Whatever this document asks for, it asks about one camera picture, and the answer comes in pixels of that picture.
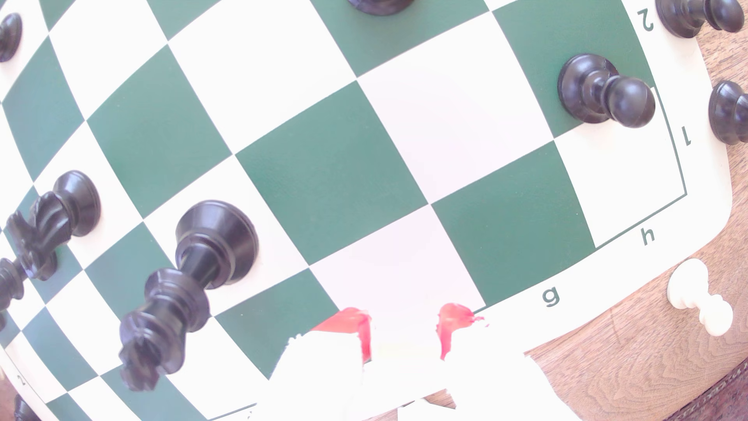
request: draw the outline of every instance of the green and white checkered pattern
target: green and white checkered pattern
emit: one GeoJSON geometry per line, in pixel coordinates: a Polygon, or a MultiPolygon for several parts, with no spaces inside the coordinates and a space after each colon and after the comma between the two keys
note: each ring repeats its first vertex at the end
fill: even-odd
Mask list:
{"type": "MultiPolygon", "coordinates": [[[[0,64],[0,216],[70,169],[102,201],[0,332],[0,365],[44,420],[245,420],[288,338],[348,306],[373,315],[375,357],[405,340],[437,357],[447,302],[510,318],[508,340],[537,345],[729,214],[725,148],[684,105],[708,98],[698,46],[658,25],[653,0],[416,0],[388,17],[346,0],[0,7],[24,31],[0,64]],[[653,122],[567,115],[556,78],[580,52],[650,84],[653,122]],[[120,319],[174,265],[177,221],[205,199],[250,217],[257,263],[208,291],[213,317],[182,369],[130,392],[120,319]],[[707,222],[684,232],[690,218],[707,222]],[[640,228],[657,240],[643,246],[640,228]]],[[[13,256],[4,235],[0,256],[13,256]]]]}

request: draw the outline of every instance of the black chess piece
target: black chess piece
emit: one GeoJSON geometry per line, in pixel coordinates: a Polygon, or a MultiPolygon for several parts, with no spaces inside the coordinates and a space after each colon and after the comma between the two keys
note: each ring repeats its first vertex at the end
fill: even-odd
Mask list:
{"type": "Polygon", "coordinates": [[[0,62],[10,60],[21,42],[21,15],[11,13],[0,22],[0,62]]]}
{"type": "Polygon", "coordinates": [[[16,421],[40,421],[39,416],[28,406],[21,395],[16,394],[15,406],[13,417],[16,421]]]}
{"type": "Polygon", "coordinates": [[[738,0],[656,0],[662,24],[677,37],[693,38],[709,22],[718,31],[743,28],[743,8],[738,0]]]}
{"type": "Polygon", "coordinates": [[[709,99],[711,131],[727,145],[748,142],[748,94],[735,82],[722,81],[709,99]]]}
{"type": "Polygon", "coordinates": [[[576,119],[602,123],[611,118],[642,127],[655,116],[655,96],[642,80],[621,76],[599,55],[579,54],[566,62],[558,80],[561,104],[576,119]]]}
{"type": "Polygon", "coordinates": [[[243,278],[257,257],[254,226],[239,209],[220,201],[200,202],[177,223],[177,267],[151,273],[146,303],[120,325],[124,383],[153,390],[161,374],[175,373],[185,359],[185,336],[210,317],[204,289],[243,278]]]}
{"type": "Polygon", "coordinates": [[[410,6],[413,0],[348,0],[353,7],[376,16],[390,16],[410,6]]]}
{"type": "Polygon", "coordinates": [[[99,193],[80,171],[62,174],[52,191],[31,206],[28,221],[20,211],[10,215],[6,230],[18,256],[14,261],[0,259],[0,311],[9,307],[12,298],[23,298],[23,281],[27,278],[49,279],[57,270],[55,249],[73,235],[82,237],[91,232],[100,215],[99,193]]]}

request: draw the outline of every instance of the blurry white object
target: blurry white object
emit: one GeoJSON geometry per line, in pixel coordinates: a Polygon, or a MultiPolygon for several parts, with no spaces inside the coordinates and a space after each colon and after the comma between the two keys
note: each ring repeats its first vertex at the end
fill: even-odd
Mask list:
{"type": "Polygon", "coordinates": [[[580,420],[495,324],[476,321],[455,330],[444,361],[460,420],[580,420]]]}
{"type": "Polygon", "coordinates": [[[291,338],[251,419],[347,420],[362,373],[357,333],[312,331],[291,338]]]}
{"type": "Polygon", "coordinates": [[[684,261],[670,276],[667,299],[676,309],[699,307],[699,321],[712,336],[732,326],[732,307],[721,295],[709,295],[709,271],[697,258],[684,261]]]}

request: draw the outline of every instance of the white pawn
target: white pawn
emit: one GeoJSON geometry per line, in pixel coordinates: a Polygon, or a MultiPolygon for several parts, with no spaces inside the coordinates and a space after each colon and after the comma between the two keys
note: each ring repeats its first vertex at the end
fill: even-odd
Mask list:
{"type": "Polygon", "coordinates": [[[722,336],[732,326],[732,307],[721,295],[709,295],[709,270],[697,258],[684,261],[672,273],[667,300],[676,309],[699,307],[699,321],[712,336],[722,336]]]}

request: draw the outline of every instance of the wood grain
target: wood grain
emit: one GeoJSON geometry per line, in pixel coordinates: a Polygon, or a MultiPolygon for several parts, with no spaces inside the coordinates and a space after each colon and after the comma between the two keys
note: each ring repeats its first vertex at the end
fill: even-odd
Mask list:
{"type": "MultiPolygon", "coordinates": [[[[748,10],[748,0],[741,4],[748,10]]],[[[698,40],[713,84],[729,79],[748,88],[748,28],[728,34],[706,25],[698,40]]],[[[692,257],[707,264],[710,292],[732,304],[732,328],[714,338],[697,309],[670,306],[672,267],[587,325],[528,352],[583,420],[662,420],[748,357],[748,145],[728,154],[732,215],[692,257]]],[[[453,407],[444,391],[428,400],[453,407]]],[[[374,420],[396,421],[396,411],[374,420]]]]}

